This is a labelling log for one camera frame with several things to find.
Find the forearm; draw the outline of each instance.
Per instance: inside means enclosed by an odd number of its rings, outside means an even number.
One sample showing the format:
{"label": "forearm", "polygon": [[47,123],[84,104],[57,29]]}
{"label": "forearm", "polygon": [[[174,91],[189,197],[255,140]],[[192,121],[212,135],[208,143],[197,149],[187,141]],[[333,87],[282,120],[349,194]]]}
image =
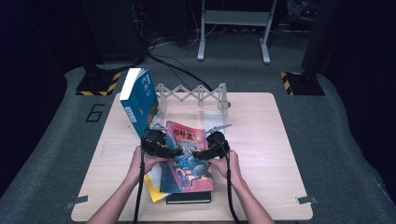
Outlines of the forearm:
{"label": "forearm", "polygon": [[136,177],[127,176],[119,188],[111,197],[96,211],[87,223],[117,223],[120,214],[128,202],[134,187],[137,185]]}
{"label": "forearm", "polygon": [[244,209],[249,224],[274,223],[268,212],[250,191],[245,180],[241,179],[239,182],[233,183],[233,189]]}

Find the wooden table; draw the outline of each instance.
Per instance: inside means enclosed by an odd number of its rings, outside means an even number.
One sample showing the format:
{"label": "wooden table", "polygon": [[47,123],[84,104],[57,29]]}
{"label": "wooden table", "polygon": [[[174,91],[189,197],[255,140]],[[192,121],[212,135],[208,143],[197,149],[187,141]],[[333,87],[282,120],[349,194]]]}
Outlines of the wooden table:
{"label": "wooden table", "polygon": [[[251,191],[274,220],[307,220],[313,216],[310,204],[299,204],[296,197],[306,196],[289,139],[271,93],[228,92],[231,107],[225,130],[230,147],[237,151],[243,177]],[[204,111],[216,110],[217,102],[205,101],[199,107],[195,99],[180,102],[167,100],[166,120],[191,127],[204,128]],[[111,196],[126,176],[134,148],[139,145],[134,127],[123,110],[119,96],[111,107],[91,165],[72,212],[75,221],[86,221]],[[233,221],[228,202],[226,180],[213,168],[215,190],[212,203],[153,203],[143,187],[139,210],[140,221]],[[137,188],[123,210],[120,220],[134,220]],[[233,207],[240,220],[246,216],[233,192]]]}

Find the teal book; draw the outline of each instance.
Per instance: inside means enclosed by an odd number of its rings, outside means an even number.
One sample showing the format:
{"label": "teal book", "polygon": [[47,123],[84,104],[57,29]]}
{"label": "teal book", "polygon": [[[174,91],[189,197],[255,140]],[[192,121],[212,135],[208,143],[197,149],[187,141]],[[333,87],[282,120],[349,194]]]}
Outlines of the teal book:
{"label": "teal book", "polygon": [[161,115],[155,85],[149,70],[131,68],[120,93],[120,102],[140,138]]}

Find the book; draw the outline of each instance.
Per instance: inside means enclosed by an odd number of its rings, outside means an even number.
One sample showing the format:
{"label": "book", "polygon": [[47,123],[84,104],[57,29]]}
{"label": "book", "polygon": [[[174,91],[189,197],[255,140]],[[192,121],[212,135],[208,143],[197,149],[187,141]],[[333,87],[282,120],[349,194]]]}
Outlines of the book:
{"label": "book", "polygon": [[214,189],[212,169],[204,160],[192,156],[198,149],[207,149],[205,130],[167,121],[166,146],[183,148],[184,155],[163,164],[161,192],[187,193],[212,191]]}
{"label": "book", "polygon": [[192,192],[192,193],[173,193],[166,197],[167,204],[179,204],[179,203],[211,203],[212,192]]}
{"label": "book", "polygon": [[120,93],[120,102],[140,138],[162,113],[151,74],[143,68],[129,69]]}
{"label": "book", "polygon": [[151,200],[156,203],[169,196],[171,193],[160,192],[161,189],[162,167],[159,163],[155,164],[151,171],[144,176],[144,182],[148,189]]}

